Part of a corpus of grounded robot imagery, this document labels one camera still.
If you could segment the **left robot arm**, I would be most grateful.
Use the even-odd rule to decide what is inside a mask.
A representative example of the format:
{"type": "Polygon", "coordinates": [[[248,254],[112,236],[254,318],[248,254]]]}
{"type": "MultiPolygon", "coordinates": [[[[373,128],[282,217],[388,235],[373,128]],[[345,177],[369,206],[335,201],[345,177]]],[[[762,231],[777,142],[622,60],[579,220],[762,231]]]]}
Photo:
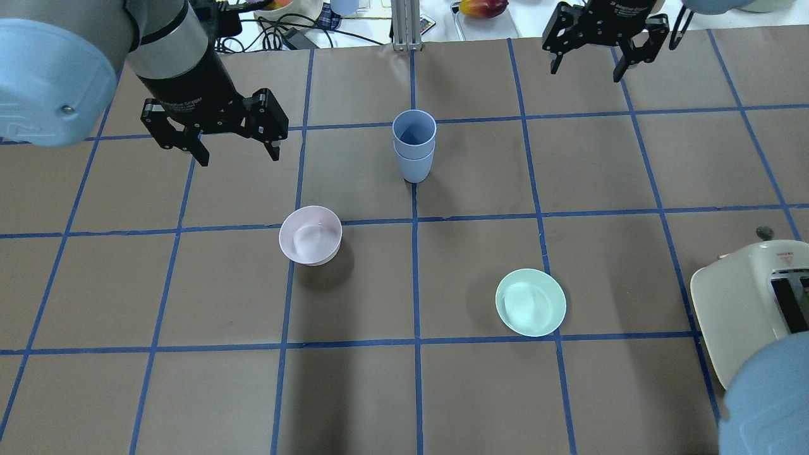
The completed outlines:
{"type": "Polygon", "coordinates": [[[261,3],[217,1],[3,1],[2,137],[40,147],[89,136],[127,64],[150,97],[140,119],[164,149],[202,166],[201,135],[261,142],[273,161],[289,119],[268,88],[241,95],[216,42],[240,33],[239,15],[261,3]]]}

